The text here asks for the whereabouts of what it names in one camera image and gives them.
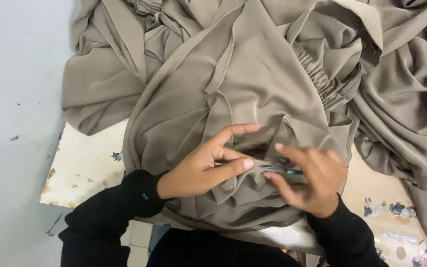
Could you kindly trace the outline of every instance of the person's left hand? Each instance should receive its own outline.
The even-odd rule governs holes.
[[[159,197],[165,200],[198,196],[221,182],[251,169],[254,163],[250,156],[223,145],[235,134],[252,133],[259,128],[259,124],[235,124],[220,130],[159,179],[157,182]],[[219,160],[228,163],[215,167],[215,161]]]

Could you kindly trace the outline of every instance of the white table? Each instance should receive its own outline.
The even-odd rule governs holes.
[[[120,184],[124,165],[118,154],[122,151],[126,124],[125,120],[92,136],[85,136],[66,124],[40,202],[74,208],[97,192]],[[389,204],[397,202],[405,207],[411,205],[400,181],[372,171],[355,147],[342,199],[371,227],[375,246],[381,250],[390,267],[409,267],[413,260],[420,258],[421,262],[427,261],[427,238],[418,219],[413,218],[413,211],[405,208],[400,216],[395,216],[389,210]],[[365,206],[372,214],[364,216]],[[188,229],[160,214],[139,220]],[[323,249],[317,244],[305,219],[289,227],[223,235],[301,251],[309,256],[323,255]],[[313,259],[308,262],[308,267],[317,257],[310,258]]]

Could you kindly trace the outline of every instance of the pile of clothing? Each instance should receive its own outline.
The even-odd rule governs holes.
[[[231,124],[262,125],[226,146],[258,159],[273,144],[355,142],[402,179],[427,234],[427,0],[81,0],[64,70],[64,117],[95,134],[129,118],[127,172],[161,173]],[[288,226],[261,168],[166,203],[189,227]]]

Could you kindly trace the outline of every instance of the fingernail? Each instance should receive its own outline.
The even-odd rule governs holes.
[[[281,143],[276,143],[274,144],[274,148],[276,149],[276,151],[281,152],[281,150],[284,148],[284,145]]]
[[[255,163],[251,159],[243,160],[243,167],[245,167],[245,170],[249,170],[253,167]]]

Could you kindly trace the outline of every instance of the hand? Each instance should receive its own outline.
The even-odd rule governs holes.
[[[347,178],[348,169],[334,151],[317,151],[315,148],[285,147],[275,145],[283,156],[302,168],[309,184],[290,186],[278,173],[266,172],[265,177],[278,189],[284,201],[307,211],[318,218],[327,218],[337,209],[337,191]]]
[[[259,124],[235,124],[220,130],[159,179],[157,182],[159,197],[169,199],[197,196],[251,169],[254,163],[250,156],[225,148],[223,145],[235,134],[252,133],[259,128]],[[228,163],[215,168],[215,161]]]

